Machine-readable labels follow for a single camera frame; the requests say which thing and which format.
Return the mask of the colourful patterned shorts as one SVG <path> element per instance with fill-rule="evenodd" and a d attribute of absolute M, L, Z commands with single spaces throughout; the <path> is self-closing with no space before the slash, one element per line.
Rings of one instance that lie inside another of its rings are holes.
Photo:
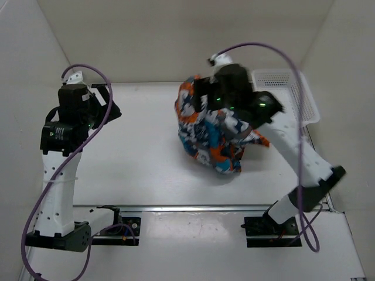
<path fill-rule="evenodd" d="M 247 145 L 268 148 L 270 142 L 232 110 L 218 109 L 197 113 L 193 107 L 193 82 L 187 78 L 179 87 L 174 108 L 178 136 L 185 152 L 202 165 L 220 174 L 241 172 L 241 159 Z"/>

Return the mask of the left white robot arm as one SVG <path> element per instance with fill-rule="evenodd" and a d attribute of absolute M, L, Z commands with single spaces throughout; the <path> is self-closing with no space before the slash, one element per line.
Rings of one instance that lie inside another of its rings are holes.
<path fill-rule="evenodd" d="M 74 185 L 83 152 L 82 144 L 89 131 L 96 130 L 106 117 L 109 121 L 121 116 L 113 105 L 101 105 L 95 93 L 83 83 L 64 83 L 58 90 L 59 104 L 45 119 L 40 149 L 43 160 L 43 190 L 38 219 L 25 236 L 27 246 L 84 252 L 91 236 L 103 228 L 109 234 L 122 230 L 123 220 L 113 208 L 90 210 L 88 218 L 73 217 Z"/>

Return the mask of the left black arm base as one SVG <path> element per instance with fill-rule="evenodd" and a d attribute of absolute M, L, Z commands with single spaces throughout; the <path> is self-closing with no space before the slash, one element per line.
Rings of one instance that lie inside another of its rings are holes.
<path fill-rule="evenodd" d="M 141 217 L 124 215 L 119 207 L 102 205 L 91 208 L 86 219 L 93 246 L 138 246 Z"/>

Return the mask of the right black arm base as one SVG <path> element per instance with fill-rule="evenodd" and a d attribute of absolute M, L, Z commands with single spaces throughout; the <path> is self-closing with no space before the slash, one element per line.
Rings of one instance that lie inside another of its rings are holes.
<path fill-rule="evenodd" d="M 296 218 L 291 217 L 281 225 L 272 225 L 264 217 L 244 217 L 241 225 L 245 229 L 248 248 L 301 247 Z"/>

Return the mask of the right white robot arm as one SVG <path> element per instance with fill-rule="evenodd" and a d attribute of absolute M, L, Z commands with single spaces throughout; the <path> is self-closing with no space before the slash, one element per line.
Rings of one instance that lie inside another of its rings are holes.
<path fill-rule="evenodd" d="M 253 90 L 242 65 L 221 65 L 211 77 L 195 80 L 194 92 L 195 109 L 214 115 L 226 141 L 241 146 L 259 132 L 298 176 L 297 186 L 264 213 L 268 233 L 276 234 L 289 218 L 312 211 L 346 174 L 311 147 L 273 93 Z"/>

